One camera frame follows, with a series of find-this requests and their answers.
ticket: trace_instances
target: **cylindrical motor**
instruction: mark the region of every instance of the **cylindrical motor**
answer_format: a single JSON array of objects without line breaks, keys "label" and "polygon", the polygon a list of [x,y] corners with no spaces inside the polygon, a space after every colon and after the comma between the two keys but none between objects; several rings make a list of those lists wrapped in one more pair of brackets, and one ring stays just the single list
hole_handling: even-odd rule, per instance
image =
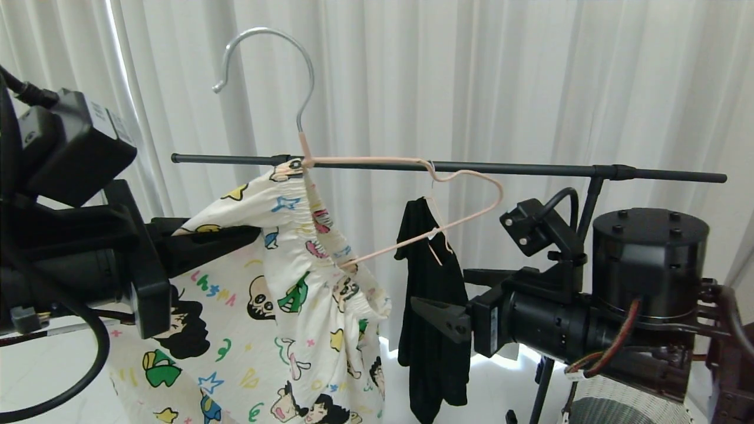
[{"label": "cylindrical motor", "polygon": [[642,298],[639,315],[680,318],[694,311],[709,226],[665,209],[609,212],[593,223],[593,289],[597,302],[625,312]]}]

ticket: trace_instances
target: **curtain fold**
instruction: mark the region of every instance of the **curtain fold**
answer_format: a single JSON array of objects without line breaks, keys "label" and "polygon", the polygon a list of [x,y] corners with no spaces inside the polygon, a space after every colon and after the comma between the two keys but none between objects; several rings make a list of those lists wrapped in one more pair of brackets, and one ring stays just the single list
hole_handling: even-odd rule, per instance
[{"label": "curtain fold", "polygon": [[[81,90],[138,127],[140,159],[124,176],[147,217],[196,214],[261,171],[174,164],[173,152],[300,153],[294,121],[308,77],[295,48],[270,35],[249,39],[225,90],[210,89],[230,38],[270,26],[314,61],[303,123],[316,155],[724,172],[724,185],[607,182],[596,214],[688,212],[713,229],[706,275],[733,282],[750,261],[751,2],[58,0],[0,2],[0,13],[4,66],[41,86]],[[432,187],[424,173],[313,172],[362,253],[394,243],[409,199],[432,192],[451,221],[495,198],[491,185],[468,177]],[[498,179],[503,206],[449,232],[462,265],[548,266],[543,254],[523,257],[498,216],[565,186],[583,202],[588,180]],[[396,301],[386,334],[397,334],[405,271],[391,255],[370,265]]]}]

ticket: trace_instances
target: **black t-shirt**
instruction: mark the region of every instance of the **black t-shirt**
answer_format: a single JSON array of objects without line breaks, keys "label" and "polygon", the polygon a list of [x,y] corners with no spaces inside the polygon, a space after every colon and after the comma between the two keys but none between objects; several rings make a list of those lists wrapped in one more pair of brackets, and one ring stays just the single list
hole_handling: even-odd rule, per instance
[{"label": "black t-shirt", "polygon": [[[438,227],[424,198],[409,201],[400,224],[398,242]],[[430,251],[440,259],[442,265]],[[445,236],[438,232],[399,248],[395,259],[407,259],[406,310],[398,344],[398,363],[409,370],[411,411],[422,423],[431,423],[443,399],[453,406],[466,405],[471,343],[454,343],[411,309],[411,297],[465,306],[468,302],[463,274],[455,254],[448,252]]]}]

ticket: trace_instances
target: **clothing rack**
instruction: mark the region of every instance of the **clothing rack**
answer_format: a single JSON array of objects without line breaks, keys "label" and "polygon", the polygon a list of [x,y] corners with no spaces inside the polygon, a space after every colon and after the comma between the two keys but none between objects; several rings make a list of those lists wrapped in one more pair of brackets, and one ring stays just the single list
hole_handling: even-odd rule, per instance
[{"label": "clothing rack", "polygon": [[[181,155],[173,153],[171,159],[175,163],[199,163],[199,164],[241,164],[241,165],[269,165],[282,164],[300,156],[275,155],[275,156],[221,156],[221,155]],[[551,165],[551,164],[499,164],[486,162],[457,162],[457,161],[432,161],[437,172],[456,172],[462,169],[477,171],[485,174],[507,175],[542,175],[551,177],[589,177],[587,198],[584,201],[584,212],[578,223],[576,234],[585,241],[589,224],[592,221],[597,197],[602,191],[605,180],[669,180],[691,181],[696,183],[724,183],[728,180],[725,174],[692,171],[663,171],[652,169],[640,169],[627,165]],[[426,171],[420,164],[315,164],[315,167],[341,168],[341,169],[368,169],[385,171]],[[550,385],[555,361],[552,358],[542,357],[537,366],[535,382],[538,384],[537,395],[532,407],[529,424],[538,424],[542,414],[544,398]]]}]

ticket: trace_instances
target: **black horizontal rod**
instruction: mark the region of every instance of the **black horizontal rod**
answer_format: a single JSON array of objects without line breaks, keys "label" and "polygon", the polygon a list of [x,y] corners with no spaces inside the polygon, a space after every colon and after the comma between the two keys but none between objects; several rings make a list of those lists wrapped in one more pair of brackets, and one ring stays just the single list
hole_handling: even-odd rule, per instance
[{"label": "black horizontal rod", "polygon": [[[199,164],[239,164],[275,166],[300,156],[219,156],[219,155],[181,155],[173,153],[175,163]],[[546,164],[494,164],[485,162],[433,161],[438,172],[456,172],[462,169],[483,174],[509,175],[545,175],[552,177],[601,177],[605,180],[671,180],[695,181],[698,183],[724,183],[728,176],[707,172],[659,171],[637,169],[626,165],[546,165]],[[387,171],[426,171],[420,164],[314,164],[315,167],[371,169]]]}]

